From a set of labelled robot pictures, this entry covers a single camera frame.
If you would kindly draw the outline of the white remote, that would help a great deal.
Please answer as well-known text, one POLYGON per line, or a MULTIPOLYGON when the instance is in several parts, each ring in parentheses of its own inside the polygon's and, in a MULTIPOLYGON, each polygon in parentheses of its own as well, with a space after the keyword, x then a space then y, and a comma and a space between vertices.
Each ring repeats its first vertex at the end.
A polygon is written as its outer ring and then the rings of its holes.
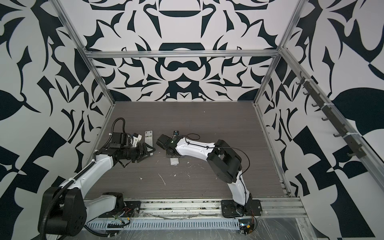
POLYGON ((170 158, 170 164, 171 166, 176 166, 178 165, 180 162, 179 162, 179 158, 170 158))

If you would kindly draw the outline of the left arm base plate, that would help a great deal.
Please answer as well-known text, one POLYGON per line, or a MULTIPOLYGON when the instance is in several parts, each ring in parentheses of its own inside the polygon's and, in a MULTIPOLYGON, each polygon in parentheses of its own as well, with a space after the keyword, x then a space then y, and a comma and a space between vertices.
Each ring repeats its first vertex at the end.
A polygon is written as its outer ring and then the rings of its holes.
POLYGON ((141 201, 124 201, 121 209, 114 209, 104 213, 99 218, 131 218, 138 215, 141 210, 141 201))

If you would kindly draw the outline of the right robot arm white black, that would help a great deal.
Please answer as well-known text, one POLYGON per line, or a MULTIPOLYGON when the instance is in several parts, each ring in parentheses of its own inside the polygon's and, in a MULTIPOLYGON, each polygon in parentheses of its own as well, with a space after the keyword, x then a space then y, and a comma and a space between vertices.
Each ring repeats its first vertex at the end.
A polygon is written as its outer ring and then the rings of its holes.
POLYGON ((203 143, 186 136, 168 137, 162 134, 156 144, 171 157, 193 157, 206 161, 216 177, 227 183, 238 209, 247 212, 252 194, 247 189, 242 171, 242 158, 225 141, 203 143))

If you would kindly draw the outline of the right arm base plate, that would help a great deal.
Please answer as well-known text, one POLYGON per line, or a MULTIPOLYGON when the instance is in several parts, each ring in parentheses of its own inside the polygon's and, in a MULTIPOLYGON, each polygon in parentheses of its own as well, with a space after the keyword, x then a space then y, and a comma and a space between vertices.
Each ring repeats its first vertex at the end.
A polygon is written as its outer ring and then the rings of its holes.
POLYGON ((245 206, 233 200, 221 200, 222 216, 224 218, 240 218, 245 216, 261 216, 262 206, 260 200, 248 200, 245 206))

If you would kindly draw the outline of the white remote control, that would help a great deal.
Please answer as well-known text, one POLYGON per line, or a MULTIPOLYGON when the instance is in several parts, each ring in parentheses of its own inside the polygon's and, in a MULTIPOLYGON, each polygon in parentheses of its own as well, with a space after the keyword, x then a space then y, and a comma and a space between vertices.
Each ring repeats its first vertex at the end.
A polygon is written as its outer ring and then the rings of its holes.
POLYGON ((145 143, 150 146, 148 151, 153 150, 153 131, 145 131, 145 143))

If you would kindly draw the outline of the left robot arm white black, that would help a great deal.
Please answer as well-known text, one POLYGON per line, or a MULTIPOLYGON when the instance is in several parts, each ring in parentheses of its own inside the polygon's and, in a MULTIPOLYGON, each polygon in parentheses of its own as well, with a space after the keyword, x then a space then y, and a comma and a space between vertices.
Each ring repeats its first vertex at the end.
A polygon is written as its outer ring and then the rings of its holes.
POLYGON ((38 231, 41 240, 48 235, 77 235, 86 224, 105 213, 122 213, 126 207, 121 193, 107 192, 99 198, 85 201, 95 183, 123 160, 139 163, 155 152, 141 143, 142 136, 111 133, 107 142, 94 152, 91 162, 74 177, 58 187, 48 188, 42 199, 38 231))

